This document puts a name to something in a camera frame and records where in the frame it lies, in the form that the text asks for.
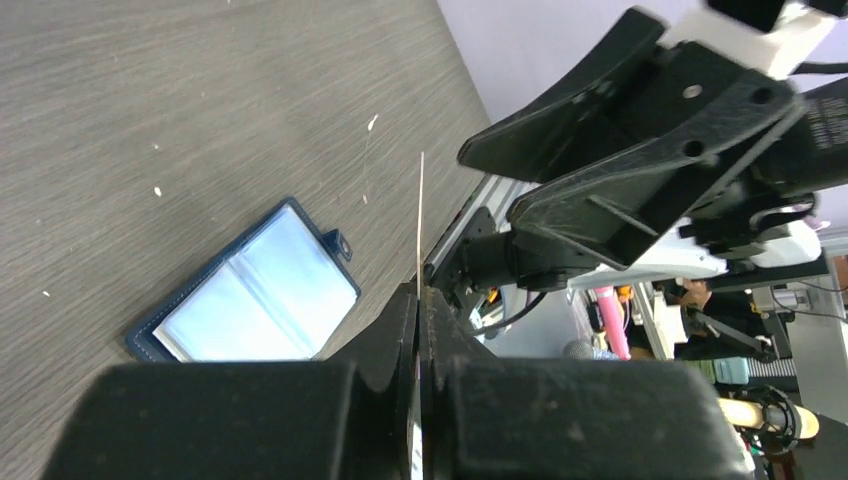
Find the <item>blue leather card holder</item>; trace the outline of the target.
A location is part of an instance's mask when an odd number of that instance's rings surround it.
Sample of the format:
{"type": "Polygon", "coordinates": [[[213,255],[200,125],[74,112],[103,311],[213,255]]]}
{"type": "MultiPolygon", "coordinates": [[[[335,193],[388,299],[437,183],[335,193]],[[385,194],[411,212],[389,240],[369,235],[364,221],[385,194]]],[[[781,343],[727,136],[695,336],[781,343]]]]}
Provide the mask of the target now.
{"type": "Polygon", "coordinates": [[[353,251],[287,197],[129,329],[142,362],[309,360],[353,309],[353,251]]]}

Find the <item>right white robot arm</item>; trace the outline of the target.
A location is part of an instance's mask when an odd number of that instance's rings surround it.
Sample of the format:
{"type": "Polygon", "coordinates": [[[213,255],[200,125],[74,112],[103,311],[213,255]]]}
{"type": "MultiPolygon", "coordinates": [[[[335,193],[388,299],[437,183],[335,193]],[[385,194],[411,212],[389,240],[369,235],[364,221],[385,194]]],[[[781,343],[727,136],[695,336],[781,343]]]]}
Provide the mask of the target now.
{"type": "Polygon", "coordinates": [[[419,279],[470,308],[494,287],[595,289],[673,277],[723,289],[825,271],[806,219],[847,182],[847,69],[811,53],[843,1],[633,6],[536,99],[457,160],[511,186],[419,279]]]}

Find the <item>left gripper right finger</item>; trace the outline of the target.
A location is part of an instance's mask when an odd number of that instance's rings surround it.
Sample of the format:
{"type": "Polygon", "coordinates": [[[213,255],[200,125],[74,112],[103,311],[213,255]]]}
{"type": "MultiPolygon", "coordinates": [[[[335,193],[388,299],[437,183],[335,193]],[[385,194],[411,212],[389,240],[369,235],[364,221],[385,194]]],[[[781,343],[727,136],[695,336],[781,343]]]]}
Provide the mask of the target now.
{"type": "Polygon", "coordinates": [[[418,373],[423,477],[453,479],[458,471],[457,375],[493,354],[469,335],[443,293],[424,286],[418,307],[418,373]]]}

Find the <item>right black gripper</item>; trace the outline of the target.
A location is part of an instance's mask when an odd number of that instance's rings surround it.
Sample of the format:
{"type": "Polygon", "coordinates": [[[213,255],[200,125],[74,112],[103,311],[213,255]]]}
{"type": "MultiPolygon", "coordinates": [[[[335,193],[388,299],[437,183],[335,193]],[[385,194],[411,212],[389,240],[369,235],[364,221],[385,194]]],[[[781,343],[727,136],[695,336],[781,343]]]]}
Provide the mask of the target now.
{"type": "Polygon", "coordinates": [[[548,268],[632,266],[670,232],[741,260],[786,236],[791,207],[847,180],[847,150],[826,145],[824,107],[695,41],[634,48],[629,97],[583,134],[556,177],[517,200],[514,247],[548,268]]]}

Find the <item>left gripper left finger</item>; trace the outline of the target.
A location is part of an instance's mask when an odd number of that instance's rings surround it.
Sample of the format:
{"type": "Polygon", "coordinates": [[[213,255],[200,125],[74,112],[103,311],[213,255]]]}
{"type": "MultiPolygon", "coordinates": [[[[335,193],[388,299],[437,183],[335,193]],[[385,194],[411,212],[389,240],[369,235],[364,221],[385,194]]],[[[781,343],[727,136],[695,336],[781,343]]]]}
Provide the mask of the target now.
{"type": "Polygon", "coordinates": [[[329,357],[354,367],[344,445],[347,479],[409,479],[418,294],[398,285],[380,314],[329,357]]]}

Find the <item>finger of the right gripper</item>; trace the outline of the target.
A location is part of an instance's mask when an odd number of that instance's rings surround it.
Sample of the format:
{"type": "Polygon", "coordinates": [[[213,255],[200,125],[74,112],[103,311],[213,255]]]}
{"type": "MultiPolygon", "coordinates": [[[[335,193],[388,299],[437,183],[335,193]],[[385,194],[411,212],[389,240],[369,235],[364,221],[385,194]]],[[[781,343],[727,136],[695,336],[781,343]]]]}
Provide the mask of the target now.
{"type": "Polygon", "coordinates": [[[611,102],[655,51],[666,24],[627,9],[560,80],[525,107],[472,135],[461,166],[524,182],[555,177],[557,158],[611,102]]]}

